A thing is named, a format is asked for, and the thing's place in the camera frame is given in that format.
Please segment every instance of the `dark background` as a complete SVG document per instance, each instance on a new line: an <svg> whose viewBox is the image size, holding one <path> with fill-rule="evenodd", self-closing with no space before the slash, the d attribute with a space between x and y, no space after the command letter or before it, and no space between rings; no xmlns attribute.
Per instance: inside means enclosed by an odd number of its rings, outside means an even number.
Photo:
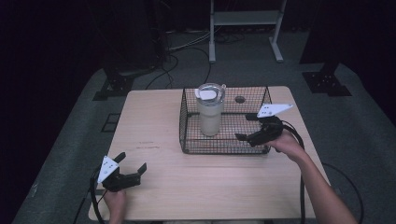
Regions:
<svg viewBox="0 0 396 224"><path fill-rule="evenodd" d="M152 6L144 5L129 14L131 23L126 24L117 19L120 15L117 4L125 1L112 2L114 5L110 1L75 0L0 3L4 223L11 222L17 213L91 75L108 64L108 60L111 64L131 64L133 69L157 65L162 56L158 44L147 44L145 48L135 45L147 41L144 35L152 39L161 35L152 33L148 27L137 32L145 22L166 31L208 29L208 0L158 1L162 17L155 15ZM141 1L131 2L142 5ZM282 30L312 28L302 63L323 63L329 57L326 52L336 55L360 76L367 91L395 123L396 112L391 105L396 89L395 3L321 2L320 5L319 0L296 0L287 5ZM226 8L228 3L218 0L216 7ZM278 7L275 0L230 3L234 10ZM133 18L136 13L143 13L140 17L146 18ZM127 35L136 42L125 41Z"/></svg>

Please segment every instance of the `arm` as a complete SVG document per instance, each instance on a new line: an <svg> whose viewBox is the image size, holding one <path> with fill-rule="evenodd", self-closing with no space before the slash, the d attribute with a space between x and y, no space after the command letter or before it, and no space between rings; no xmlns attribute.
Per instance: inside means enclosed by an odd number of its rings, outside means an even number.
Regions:
<svg viewBox="0 0 396 224"><path fill-rule="evenodd" d="M290 132L283 131L281 136L266 145L285 153L298 164L319 223L357 223L347 206L335 194L318 167Z"/></svg>
<svg viewBox="0 0 396 224"><path fill-rule="evenodd" d="M126 192L122 189L117 192L107 191L105 196L105 202L108 210L110 211L109 224L121 224L125 218L126 209Z"/></svg>

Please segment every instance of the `gray carpet floor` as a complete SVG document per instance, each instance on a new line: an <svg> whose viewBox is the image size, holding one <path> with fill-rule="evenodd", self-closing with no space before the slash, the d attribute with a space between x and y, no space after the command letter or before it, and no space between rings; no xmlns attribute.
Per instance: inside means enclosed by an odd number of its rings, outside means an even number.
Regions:
<svg viewBox="0 0 396 224"><path fill-rule="evenodd" d="M173 53L177 67L156 79L149 89L180 89L207 82L229 86L287 86L299 106L307 130L323 162L344 172L355 184L364 206L363 223L394 223L396 220L396 129L361 85L359 77L340 64L335 72L352 96L329 97L313 94L302 72L318 71L322 64L299 64L308 33L282 32L278 39L284 57L277 63L268 43L270 34L245 35L232 44L217 44L217 61L209 65L205 54L197 49ZM169 35L172 47L197 38L197 35ZM207 41L193 46L207 52ZM163 64L171 68L176 59ZM143 90L163 72L157 69L138 77L133 90ZM114 133L104 133L107 116L120 113L125 97L93 101L106 80L102 69L91 80L55 142L34 188L27 195L14 223L73 223L78 207L87 196L94 167L107 154ZM361 216L357 193L333 168L326 173L356 218ZM82 205L77 223L95 223L88 219L90 199ZM299 219L275 220L275 223L299 223Z"/></svg>

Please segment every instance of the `black stand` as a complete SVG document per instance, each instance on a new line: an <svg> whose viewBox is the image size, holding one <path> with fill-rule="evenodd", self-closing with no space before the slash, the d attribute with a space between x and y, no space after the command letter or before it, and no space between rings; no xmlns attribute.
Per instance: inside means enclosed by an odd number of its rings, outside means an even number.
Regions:
<svg viewBox="0 0 396 224"><path fill-rule="evenodd" d="M93 97L93 101L105 101L108 97L126 96L131 91L134 84L134 79L154 71L155 67L148 68L147 70L134 70L131 66L125 65L125 68L118 66L105 66L107 79L100 91L97 91ZM122 72L132 72L131 75L122 76Z"/></svg>
<svg viewBox="0 0 396 224"><path fill-rule="evenodd" d="M319 72L304 72L303 76L313 93L329 96L351 96L346 86L341 85L334 75L338 62L325 63Z"/></svg>
<svg viewBox="0 0 396 224"><path fill-rule="evenodd" d="M134 78L120 75L115 67L104 68L107 79L100 91L93 97L94 101L105 101L107 97L126 96L131 91Z"/></svg>

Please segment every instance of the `white fiducial marker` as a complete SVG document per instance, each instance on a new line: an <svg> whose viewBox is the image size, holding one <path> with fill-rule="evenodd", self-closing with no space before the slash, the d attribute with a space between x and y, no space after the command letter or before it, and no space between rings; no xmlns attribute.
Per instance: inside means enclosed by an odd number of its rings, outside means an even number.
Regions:
<svg viewBox="0 0 396 224"><path fill-rule="evenodd" d="M108 178L115 170L119 168L119 164L111 160L108 156L103 157L102 167L98 177L98 183L102 183Z"/></svg>
<svg viewBox="0 0 396 224"><path fill-rule="evenodd" d="M292 108L293 105L262 105L259 113L257 114L257 118L265 118L274 116L280 112L288 110Z"/></svg>

